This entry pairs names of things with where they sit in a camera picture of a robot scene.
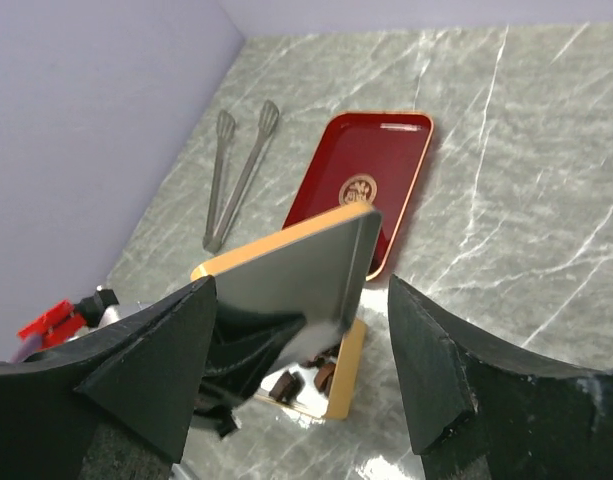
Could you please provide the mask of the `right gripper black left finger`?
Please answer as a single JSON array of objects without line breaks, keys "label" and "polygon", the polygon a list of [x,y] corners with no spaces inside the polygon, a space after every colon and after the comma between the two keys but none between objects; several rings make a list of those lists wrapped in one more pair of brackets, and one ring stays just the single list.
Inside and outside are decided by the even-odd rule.
[{"label": "right gripper black left finger", "polygon": [[0,479],[165,479],[216,317],[212,278],[79,339],[0,362]]}]

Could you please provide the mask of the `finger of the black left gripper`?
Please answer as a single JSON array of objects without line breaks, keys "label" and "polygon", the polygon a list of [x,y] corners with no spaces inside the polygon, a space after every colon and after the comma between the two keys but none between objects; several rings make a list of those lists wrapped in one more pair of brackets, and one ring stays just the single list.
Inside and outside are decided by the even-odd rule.
[{"label": "finger of the black left gripper", "polygon": [[259,313],[219,304],[192,425],[221,438],[238,430],[234,410],[253,397],[305,325],[299,312]]}]

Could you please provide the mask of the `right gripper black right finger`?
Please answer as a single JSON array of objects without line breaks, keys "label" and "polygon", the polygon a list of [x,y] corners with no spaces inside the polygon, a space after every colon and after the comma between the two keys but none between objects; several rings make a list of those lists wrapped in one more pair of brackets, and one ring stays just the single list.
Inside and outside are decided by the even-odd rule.
[{"label": "right gripper black right finger", "polygon": [[429,479],[613,479],[613,368],[511,344],[392,276],[388,322]]}]

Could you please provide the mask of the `dark chocolate piece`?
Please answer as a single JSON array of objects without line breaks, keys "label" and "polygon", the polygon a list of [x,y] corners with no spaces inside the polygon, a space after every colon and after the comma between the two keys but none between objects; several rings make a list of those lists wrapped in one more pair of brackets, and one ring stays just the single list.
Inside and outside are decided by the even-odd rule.
[{"label": "dark chocolate piece", "polygon": [[298,372],[286,370],[269,391],[269,397],[275,402],[290,404],[297,398],[303,386],[304,380]]}]

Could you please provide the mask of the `round decorated chocolate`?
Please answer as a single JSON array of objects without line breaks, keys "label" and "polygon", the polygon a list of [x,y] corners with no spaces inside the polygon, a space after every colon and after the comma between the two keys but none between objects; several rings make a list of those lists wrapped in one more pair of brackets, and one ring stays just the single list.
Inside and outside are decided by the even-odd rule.
[{"label": "round decorated chocolate", "polygon": [[329,384],[332,381],[335,369],[336,364],[333,362],[325,362],[319,367],[313,380],[318,392],[324,393],[329,389]]}]

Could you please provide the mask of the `silver tin lid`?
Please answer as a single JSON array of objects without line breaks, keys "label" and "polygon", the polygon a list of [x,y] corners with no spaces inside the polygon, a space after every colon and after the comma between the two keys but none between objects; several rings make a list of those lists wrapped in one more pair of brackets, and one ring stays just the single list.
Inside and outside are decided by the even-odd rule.
[{"label": "silver tin lid", "polygon": [[237,331],[282,315],[304,317],[270,368],[277,371],[333,346],[351,328],[381,223],[369,203],[338,206],[215,256],[191,277],[215,279],[218,310]]}]

